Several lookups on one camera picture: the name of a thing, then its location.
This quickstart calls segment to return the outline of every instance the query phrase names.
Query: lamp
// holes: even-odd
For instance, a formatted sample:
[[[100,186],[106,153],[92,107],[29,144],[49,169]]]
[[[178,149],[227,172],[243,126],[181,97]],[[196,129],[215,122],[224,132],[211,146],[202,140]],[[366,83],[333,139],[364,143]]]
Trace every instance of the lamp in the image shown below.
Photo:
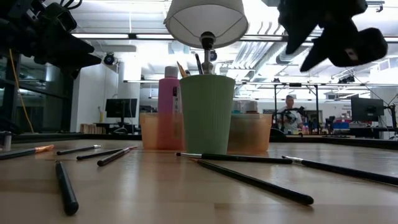
[[[164,24],[179,42],[205,49],[205,74],[213,69],[210,50],[238,41],[249,27],[242,0],[173,0]]]

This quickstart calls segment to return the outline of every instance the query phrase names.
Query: green cup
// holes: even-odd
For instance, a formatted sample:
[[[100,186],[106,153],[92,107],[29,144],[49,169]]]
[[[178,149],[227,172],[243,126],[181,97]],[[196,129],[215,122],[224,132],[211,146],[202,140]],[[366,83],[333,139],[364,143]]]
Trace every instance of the green cup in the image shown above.
[[[193,75],[180,80],[188,153],[226,154],[235,80]]]

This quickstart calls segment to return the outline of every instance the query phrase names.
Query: pencil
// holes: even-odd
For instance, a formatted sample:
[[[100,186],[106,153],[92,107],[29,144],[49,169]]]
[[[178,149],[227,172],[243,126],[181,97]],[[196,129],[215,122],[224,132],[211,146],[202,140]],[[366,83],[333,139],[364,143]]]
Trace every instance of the pencil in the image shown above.
[[[87,151],[90,149],[97,149],[101,147],[100,145],[94,145],[94,146],[90,146],[90,147],[83,147],[83,148],[79,148],[79,149],[69,149],[69,150],[64,150],[64,151],[58,151],[57,155],[65,155],[65,154],[70,154],[70,153],[74,153],[74,152],[81,152],[81,151]]]
[[[102,160],[99,160],[97,162],[98,166],[105,166],[106,164],[109,164],[110,162],[114,161],[115,159],[122,157],[123,155],[125,155],[126,153],[128,153],[131,149],[134,149],[135,147],[127,147],[125,149],[120,150],[119,152],[115,152],[114,154],[105,157]]]
[[[178,69],[180,70],[180,73],[181,73],[182,78],[187,78],[188,75],[187,75],[187,73],[185,72],[184,68],[179,64],[179,62],[177,62],[177,65],[178,65]]]
[[[89,159],[89,158],[98,157],[98,156],[107,156],[107,155],[110,155],[110,154],[114,154],[115,152],[119,152],[120,150],[123,150],[125,148],[126,147],[123,147],[123,148],[120,148],[120,149],[108,150],[108,151],[104,151],[104,152],[93,153],[93,154],[84,155],[84,156],[78,156],[78,157],[76,157],[76,159],[77,160],[83,160],[83,159]]]
[[[67,215],[73,215],[79,209],[79,203],[77,202],[67,171],[62,162],[55,161],[55,171],[61,189],[63,210]]]
[[[28,155],[41,153],[41,152],[48,152],[48,151],[51,151],[53,148],[54,148],[54,145],[49,145],[49,146],[35,147],[32,149],[22,149],[22,150],[4,152],[4,153],[0,154],[0,160],[12,159],[12,158],[21,157],[21,156],[28,156]]]
[[[259,156],[237,156],[237,155],[218,155],[218,154],[190,154],[190,153],[176,153],[177,156],[184,156],[189,158],[209,159],[217,161],[239,161],[239,162],[265,162],[273,164],[291,164],[291,159],[277,159]]]
[[[198,54],[195,54],[195,58],[196,58],[196,60],[197,60],[199,75],[203,75],[203,68],[201,67],[199,55],[198,55]]]
[[[190,159],[200,166],[207,168],[209,170],[215,171],[219,174],[223,174],[227,177],[234,178],[236,180],[239,180],[241,182],[244,182],[246,184],[249,184],[251,186],[258,187],[262,190],[266,190],[268,192],[272,192],[276,195],[279,195],[281,197],[285,197],[287,199],[293,200],[295,202],[304,204],[304,205],[311,205],[313,203],[313,198],[309,195],[301,194],[299,192],[295,192],[293,190],[271,184],[268,182],[265,182],[263,180],[256,179],[254,177],[250,177],[248,175],[241,174],[239,172],[220,167],[218,165],[214,165],[212,163],[206,162],[206,161],[201,161],[201,160],[196,160],[196,159]]]
[[[381,183],[385,183],[385,184],[398,185],[397,177],[391,177],[388,175],[375,174],[372,172],[366,172],[366,171],[362,171],[362,170],[334,166],[334,165],[324,164],[321,162],[308,161],[308,160],[304,160],[304,159],[296,158],[296,157],[282,156],[282,158],[291,159],[296,164],[301,164],[303,166],[311,167],[314,169],[324,170],[324,171],[328,171],[328,172],[334,172],[336,174],[342,174],[342,175],[362,178],[362,179],[366,179],[366,180],[373,180],[373,181],[377,181],[377,182],[381,182]]]

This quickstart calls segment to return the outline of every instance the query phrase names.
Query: bottle cap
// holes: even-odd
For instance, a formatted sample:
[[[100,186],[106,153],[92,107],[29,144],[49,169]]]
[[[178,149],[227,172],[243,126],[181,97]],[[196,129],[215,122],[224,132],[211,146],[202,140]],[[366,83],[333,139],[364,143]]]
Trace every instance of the bottle cap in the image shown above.
[[[234,111],[234,112],[242,111],[242,102],[240,102],[239,100],[234,100],[233,102],[234,103],[232,106],[232,111]]]
[[[178,78],[178,68],[173,66],[167,66],[164,69],[165,78]]]
[[[257,108],[257,102],[256,101],[249,101],[247,103],[245,103],[244,105],[244,111],[245,112],[257,112],[258,108]]]

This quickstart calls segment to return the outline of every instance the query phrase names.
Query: lampshade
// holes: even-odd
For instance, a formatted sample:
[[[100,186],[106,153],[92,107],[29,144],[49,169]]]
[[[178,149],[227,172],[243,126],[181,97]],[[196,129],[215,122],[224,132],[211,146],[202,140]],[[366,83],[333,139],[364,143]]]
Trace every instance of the lampshade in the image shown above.
[[[196,48],[202,48],[202,33],[212,32],[214,49],[238,41],[249,27],[242,0],[173,0],[164,24],[176,40]]]

